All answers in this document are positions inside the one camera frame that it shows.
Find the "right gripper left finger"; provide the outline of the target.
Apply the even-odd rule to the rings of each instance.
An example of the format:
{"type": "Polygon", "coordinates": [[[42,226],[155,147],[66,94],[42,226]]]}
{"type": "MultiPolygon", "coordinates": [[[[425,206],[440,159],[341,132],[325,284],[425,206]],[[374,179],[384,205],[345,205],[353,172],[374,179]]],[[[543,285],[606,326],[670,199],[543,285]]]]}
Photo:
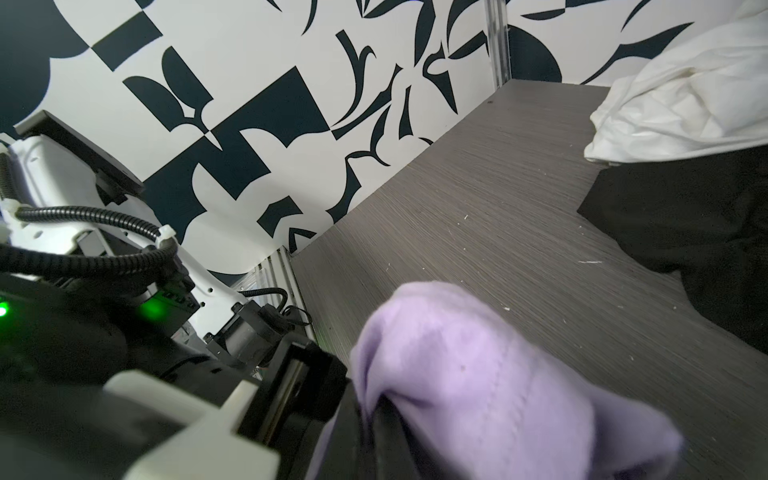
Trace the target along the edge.
{"type": "Polygon", "coordinates": [[[363,458],[363,425],[354,386],[344,391],[314,479],[352,480],[359,477],[363,458]]]}

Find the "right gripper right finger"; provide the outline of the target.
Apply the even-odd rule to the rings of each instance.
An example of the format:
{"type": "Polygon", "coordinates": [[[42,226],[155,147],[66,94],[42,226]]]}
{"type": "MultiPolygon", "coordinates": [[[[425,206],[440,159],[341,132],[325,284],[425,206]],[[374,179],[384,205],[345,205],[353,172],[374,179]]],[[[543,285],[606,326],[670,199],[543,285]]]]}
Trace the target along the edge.
{"type": "Polygon", "coordinates": [[[360,479],[443,479],[444,469],[406,425],[394,404],[381,397],[370,418],[360,479]]]}

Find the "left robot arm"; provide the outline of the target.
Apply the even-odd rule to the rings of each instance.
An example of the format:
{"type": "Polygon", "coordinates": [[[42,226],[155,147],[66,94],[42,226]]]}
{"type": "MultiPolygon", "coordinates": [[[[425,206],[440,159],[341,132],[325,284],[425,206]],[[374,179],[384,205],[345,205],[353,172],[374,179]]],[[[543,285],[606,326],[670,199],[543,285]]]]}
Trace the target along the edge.
{"type": "Polygon", "coordinates": [[[1,151],[5,479],[360,479],[358,405],[284,250],[227,285],[47,112],[1,151]]]}

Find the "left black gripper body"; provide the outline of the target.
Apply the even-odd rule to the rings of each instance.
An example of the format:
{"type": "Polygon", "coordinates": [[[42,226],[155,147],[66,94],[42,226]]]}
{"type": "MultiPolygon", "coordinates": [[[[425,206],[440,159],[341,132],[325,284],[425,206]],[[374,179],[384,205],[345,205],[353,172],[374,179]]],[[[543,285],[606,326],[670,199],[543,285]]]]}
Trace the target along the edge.
{"type": "Polygon", "coordinates": [[[164,312],[3,288],[2,477],[302,477],[346,367],[291,334],[256,379],[168,326],[164,312]]]}

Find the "white cloth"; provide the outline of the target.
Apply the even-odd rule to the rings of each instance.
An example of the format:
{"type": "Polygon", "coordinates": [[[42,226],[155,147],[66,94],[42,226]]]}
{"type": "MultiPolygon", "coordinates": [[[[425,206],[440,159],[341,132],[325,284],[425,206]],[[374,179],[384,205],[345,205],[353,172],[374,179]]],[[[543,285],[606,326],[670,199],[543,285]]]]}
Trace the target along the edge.
{"type": "Polygon", "coordinates": [[[669,162],[767,143],[767,4],[616,80],[591,114],[590,162],[669,162]]]}

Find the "purple cloth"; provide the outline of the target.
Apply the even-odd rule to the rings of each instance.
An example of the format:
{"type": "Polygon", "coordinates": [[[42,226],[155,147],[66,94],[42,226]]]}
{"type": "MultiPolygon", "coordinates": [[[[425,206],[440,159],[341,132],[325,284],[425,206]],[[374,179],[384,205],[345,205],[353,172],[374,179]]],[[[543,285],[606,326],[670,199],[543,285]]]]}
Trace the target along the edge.
{"type": "Polygon", "coordinates": [[[665,414],[588,382],[448,283],[400,286],[365,323],[350,370],[363,450],[386,397],[443,479],[664,479],[683,446],[665,414]]]}

